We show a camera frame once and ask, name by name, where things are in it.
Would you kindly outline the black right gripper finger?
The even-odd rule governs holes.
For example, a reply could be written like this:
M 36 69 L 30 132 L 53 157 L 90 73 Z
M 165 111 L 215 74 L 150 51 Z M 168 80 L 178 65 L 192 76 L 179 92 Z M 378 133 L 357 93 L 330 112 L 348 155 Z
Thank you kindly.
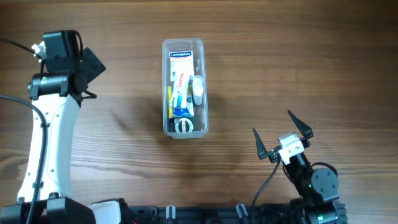
M 313 130 L 309 125 L 298 119 L 298 117 L 296 117 L 291 110 L 288 110 L 287 113 L 305 139 L 310 139 L 313 137 Z
M 265 145 L 263 144 L 258 132 L 256 131 L 255 128 L 252 129 L 254 133 L 254 138 L 256 142 L 256 151 L 257 155 L 260 158 L 260 160 L 263 160 L 265 158 L 268 158 L 270 154 L 267 152 Z

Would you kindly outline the green square packet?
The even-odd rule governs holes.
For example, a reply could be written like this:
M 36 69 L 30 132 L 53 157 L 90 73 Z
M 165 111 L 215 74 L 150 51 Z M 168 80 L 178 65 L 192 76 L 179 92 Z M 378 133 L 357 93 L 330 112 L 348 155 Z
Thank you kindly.
M 174 130 L 176 133 L 190 133 L 194 130 L 193 117 L 175 118 Z

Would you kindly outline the white Hansaplast box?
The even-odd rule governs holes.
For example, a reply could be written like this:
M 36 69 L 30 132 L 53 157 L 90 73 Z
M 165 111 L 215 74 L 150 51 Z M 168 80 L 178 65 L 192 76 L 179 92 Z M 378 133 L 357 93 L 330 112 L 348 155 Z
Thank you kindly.
M 177 73 L 179 71 L 185 71 L 190 75 L 189 82 L 193 81 L 193 77 L 195 76 L 194 72 L 194 63 L 193 63 L 193 51 L 179 51 L 179 52 L 170 52 L 170 81 L 174 82 L 178 80 Z

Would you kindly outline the white Panadol box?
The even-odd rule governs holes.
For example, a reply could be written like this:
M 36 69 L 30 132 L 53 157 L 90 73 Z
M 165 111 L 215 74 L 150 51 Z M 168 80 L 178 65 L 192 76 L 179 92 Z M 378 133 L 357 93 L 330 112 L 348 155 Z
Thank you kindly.
M 188 72 L 177 72 L 172 90 L 171 107 L 176 109 L 184 109 L 187 107 L 189 81 L 190 74 Z

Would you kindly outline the blue VapoDrops box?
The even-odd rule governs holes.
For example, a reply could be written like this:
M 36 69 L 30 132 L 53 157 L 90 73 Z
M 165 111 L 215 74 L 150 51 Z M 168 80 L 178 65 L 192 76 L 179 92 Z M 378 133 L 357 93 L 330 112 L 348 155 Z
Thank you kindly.
M 194 105 L 192 97 L 192 85 L 188 86 L 187 107 L 175 109 L 169 106 L 169 119 L 172 118 L 191 118 L 194 117 Z

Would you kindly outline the small white bottle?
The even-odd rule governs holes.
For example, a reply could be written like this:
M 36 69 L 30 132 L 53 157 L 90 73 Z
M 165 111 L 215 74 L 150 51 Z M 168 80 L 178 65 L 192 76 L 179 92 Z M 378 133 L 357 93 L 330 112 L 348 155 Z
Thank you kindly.
M 203 102 L 204 82 L 200 75 L 195 75 L 192 81 L 192 95 L 194 103 L 199 106 Z

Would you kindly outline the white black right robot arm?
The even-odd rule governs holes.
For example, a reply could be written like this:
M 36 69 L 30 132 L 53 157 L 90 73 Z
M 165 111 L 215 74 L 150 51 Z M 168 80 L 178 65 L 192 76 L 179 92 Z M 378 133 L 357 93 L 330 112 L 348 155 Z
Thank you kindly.
M 344 223 L 345 206 L 338 202 L 338 171 L 326 162 L 311 163 L 304 151 L 311 146 L 312 128 L 288 110 L 291 120 L 301 133 L 290 132 L 279 137 L 279 145 L 268 151 L 258 132 L 253 129 L 257 155 L 275 164 L 270 176 L 255 194 L 249 217 L 256 222 L 255 205 L 281 167 L 289 182 L 296 188 L 299 198 L 289 203 L 289 214 L 277 212 L 279 220 L 295 223 Z

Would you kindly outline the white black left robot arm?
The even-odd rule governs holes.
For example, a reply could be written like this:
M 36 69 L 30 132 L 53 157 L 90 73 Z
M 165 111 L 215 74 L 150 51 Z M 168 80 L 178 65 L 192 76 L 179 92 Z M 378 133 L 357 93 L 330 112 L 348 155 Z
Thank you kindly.
M 30 52 L 40 72 L 28 84 L 33 111 L 29 160 L 17 202 L 1 208 L 1 223 L 132 223 L 134 215 L 123 198 L 85 206 L 73 199 L 70 177 L 72 138 L 84 99 L 106 67 L 83 46 L 76 30 L 47 32 Z

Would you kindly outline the clear plastic container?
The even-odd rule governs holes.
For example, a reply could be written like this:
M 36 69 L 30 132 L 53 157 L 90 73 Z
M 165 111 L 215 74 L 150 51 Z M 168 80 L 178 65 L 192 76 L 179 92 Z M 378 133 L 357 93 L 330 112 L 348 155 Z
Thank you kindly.
M 174 139 L 201 138 L 209 128 L 204 43 L 199 38 L 162 44 L 163 131 Z

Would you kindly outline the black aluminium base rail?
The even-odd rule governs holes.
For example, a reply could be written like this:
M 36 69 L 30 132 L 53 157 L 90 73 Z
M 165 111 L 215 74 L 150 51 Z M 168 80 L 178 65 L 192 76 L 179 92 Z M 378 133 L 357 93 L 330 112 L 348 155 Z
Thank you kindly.
M 133 223 L 209 224 L 209 223 L 348 223 L 345 205 L 335 203 L 318 208 L 300 209 L 286 203 L 264 204 L 254 209 L 242 204 L 234 207 L 156 207 L 130 206 Z

